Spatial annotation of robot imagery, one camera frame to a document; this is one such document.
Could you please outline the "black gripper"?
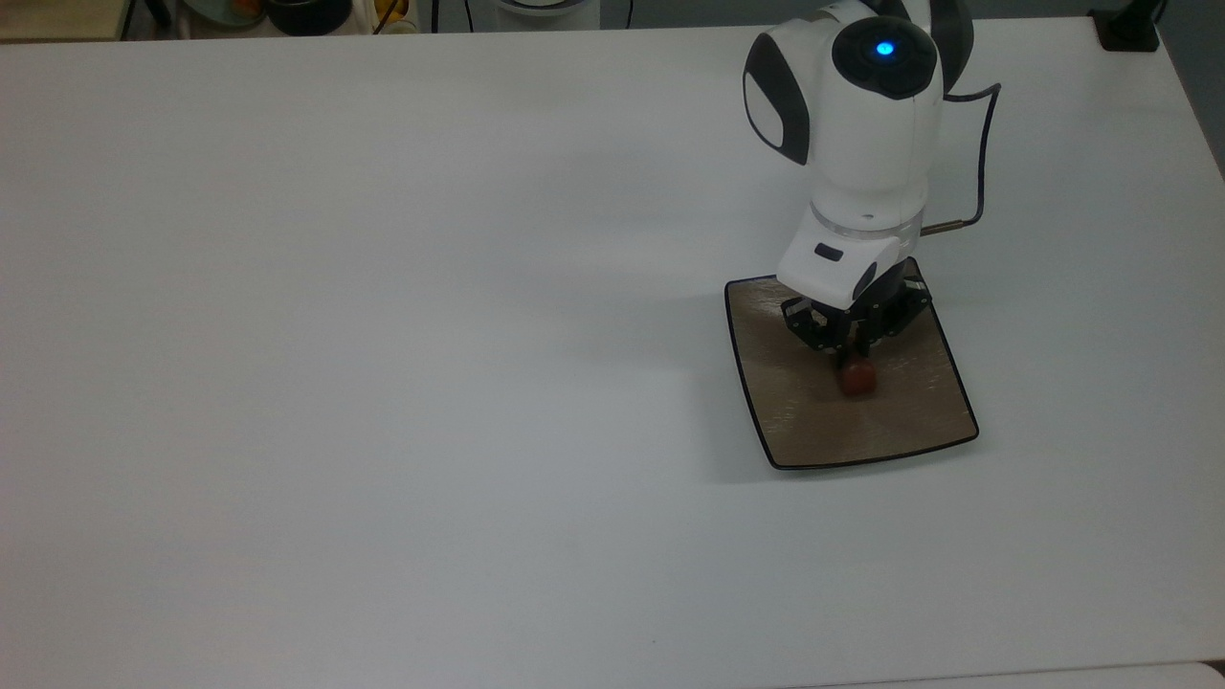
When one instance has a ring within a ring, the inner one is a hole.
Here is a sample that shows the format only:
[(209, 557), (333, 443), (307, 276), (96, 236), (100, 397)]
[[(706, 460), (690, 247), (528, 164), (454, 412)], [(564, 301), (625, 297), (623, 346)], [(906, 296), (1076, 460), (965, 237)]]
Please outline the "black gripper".
[(849, 308), (795, 297), (782, 302), (780, 314), (793, 336), (810, 349), (831, 354), (835, 371), (842, 371), (854, 353), (873, 367), (872, 353), (880, 340), (900, 336), (931, 306), (922, 271), (915, 257), (907, 257), (875, 280)]

